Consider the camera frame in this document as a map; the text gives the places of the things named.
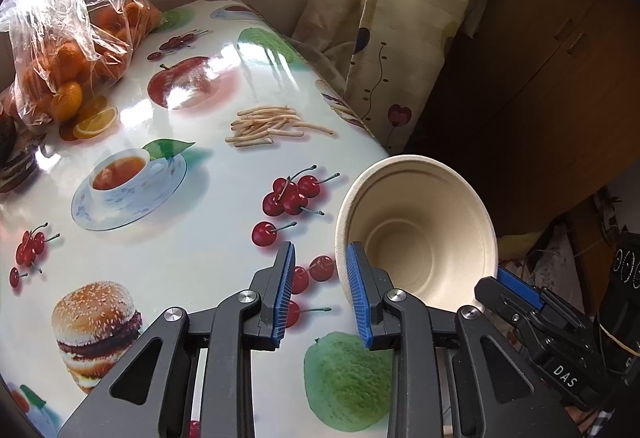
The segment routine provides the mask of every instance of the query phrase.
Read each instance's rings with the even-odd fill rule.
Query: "cherry print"
[[[278,200],[280,200],[283,193],[295,192],[297,190],[296,184],[293,183],[289,177],[280,177],[273,181],[273,192],[278,194]]]
[[[16,269],[15,267],[12,268],[11,272],[9,272],[9,285],[11,285],[12,288],[18,288],[18,285],[20,285],[21,277],[27,277],[27,274],[21,274],[20,272],[18,272],[18,269]]]
[[[313,171],[316,167],[317,166],[313,164],[311,167],[303,169],[302,171],[298,171],[294,176],[287,176],[286,178],[276,178],[276,180],[273,181],[273,192],[280,194],[278,201],[285,193],[298,190],[296,188],[296,184],[292,182],[295,177],[297,177],[299,174],[305,173],[305,171]]]
[[[320,184],[328,182],[336,177],[340,176],[340,173],[332,174],[329,178],[318,181],[318,179],[312,174],[305,174],[300,180],[298,180],[298,192],[306,196],[307,198],[315,198],[320,194]]]
[[[20,245],[18,245],[18,248],[15,249],[15,262],[18,265],[24,264],[24,245],[24,243],[21,243]]]
[[[25,245],[27,244],[27,241],[29,241],[31,239],[31,235],[37,231],[38,229],[43,229],[44,227],[46,227],[47,225],[49,225],[49,222],[46,222],[42,225],[38,225],[33,231],[29,232],[29,231],[25,231],[24,234],[22,235],[22,243],[24,243]]]
[[[36,259],[36,249],[33,248],[33,241],[30,241],[24,246],[24,262],[23,265],[25,267],[30,267],[33,265],[33,268],[42,274],[42,271],[33,264],[33,261]]]
[[[46,240],[44,238],[44,234],[43,233],[37,233],[33,237],[33,249],[36,251],[36,254],[40,255],[40,254],[42,254],[44,252],[45,243],[47,243],[47,241],[55,240],[56,238],[59,238],[59,237],[60,237],[60,233],[58,233],[55,236],[52,236],[48,240]]]
[[[287,227],[293,227],[298,225],[298,222],[291,222],[282,227],[276,228],[271,222],[260,222],[256,224],[254,230],[251,231],[251,240],[258,247],[268,247],[271,245],[277,237],[278,231],[286,229]]]
[[[180,38],[171,38],[167,44],[169,45],[169,49],[175,49],[182,46],[182,41],[180,40]]]
[[[291,328],[300,319],[300,314],[304,312],[331,312],[331,308],[308,308],[301,310],[298,303],[295,301],[289,301],[289,312],[287,312],[287,324],[286,328]]]
[[[299,215],[302,211],[308,211],[310,213],[319,214],[324,216],[322,211],[314,211],[313,209],[307,209],[309,200],[303,194],[299,192],[286,193],[282,198],[282,206],[287,214],[292,216]]]
[[[293,269],[293,288],[291,289],[292,294],[303,293],[306,290],[306,287],[309,286],[309,275],[306,272],[306,269],[303,267],[296,267]]]
[[[331,279],[335,271],[335,261],[329,256],[318,256],[309,265],[309,275],[316,281]]]
[[[267,216],[280,216],[284,212],[282,202],[278,201],[278,193],[269,193],[262,200],[262,211]]]

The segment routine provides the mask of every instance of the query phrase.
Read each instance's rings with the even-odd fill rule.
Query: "curtain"
[[[475,2],[481,14],[482,0]],[[334,66],[337,72],[327,79],[395,154],[414,129],[468,5],[469,0],[308,0],[293,39],[306,46],[311,64],[320,53],[324,68]]]

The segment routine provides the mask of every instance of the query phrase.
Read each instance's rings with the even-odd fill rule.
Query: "beige bowl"
[[[364,171],[335,228],[338,276],[347,298],[346,248],[361,241],[373,267],[428,306],[481,308],[474,287],[497,272],[494,227],[482,201],[455,171],[431,158],[399,155]]]

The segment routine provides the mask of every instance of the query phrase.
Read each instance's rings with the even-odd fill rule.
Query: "orange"
[[[94,72],[98,77],[120,79],[129,66],[129,54],[114,54],[106,51],[95,62]]]
[[[37,100],[44,94],[50,93],[49,86],[31,64],[24,69],[19,84],[20,91],[25,95],[26,100]]]
[[[80,84],[84,84],[91,78],[91,63],[87,61],[87,65],[80,71],[80,73],[76,76],[75,81]]]
[[[115,30],[103,30],[101,28],[94,28],[92,30],[94,49],[98,54],[102,55],[114,45],[120,46],[122,44],[116,39],[115,33]]]
[[[111,4],[105,4],[91,13],[92,24],[102,30],[115,31],[125,25],[124,14],[118,12]]]
[[[132,29],[129,30],[127,29],[127,27],[122,27],[119,31],[116,32],[116,38],[118,38],[120,41],[124,41],[124,43],[130,44],[131,43],[131,38],[133,38],[133,31]]]
[[[134,50],[138,47],[140,41],[142,41],[142,38],[144,37],[145,30],[143,28],[134,27],[131,29],[131,44]]]
[[[146,0],[124,0],[124,14],[129,22],[129,27],[136,27],[143,18],[146,9]]]
[[[76,79],[79,73],[86,73],[89,62],[76,41],[65,41],[56,50],[51,60],[56,84]]]
[[[81,123],[93,117],[96,113],[100,113],[107,107],[107,98],[104,95],[96,95],[93,99],[85,102],[74,119],[74,124]]]
[[[63,123],[78,113],[81,104],[82,87],[76,81],[68,81],[53,95],[49,110],[55,121]]]
[[[109,129],[118,117],[118,109],[116,107],[107,108],[106,110],[96,113],[93,117],[78,123],[74,128],[74,135],[78,139],[91,139],[100,135]]]

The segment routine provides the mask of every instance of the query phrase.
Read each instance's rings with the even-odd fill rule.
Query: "wooden cabinet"
[[[489,0],[476,36],[456,37],[407,150],[446,161],[522,90],[594,1]]]
[[[596,0],[535,77],[449,163],[498,234],[577,205],[640,157],[640,7]]]

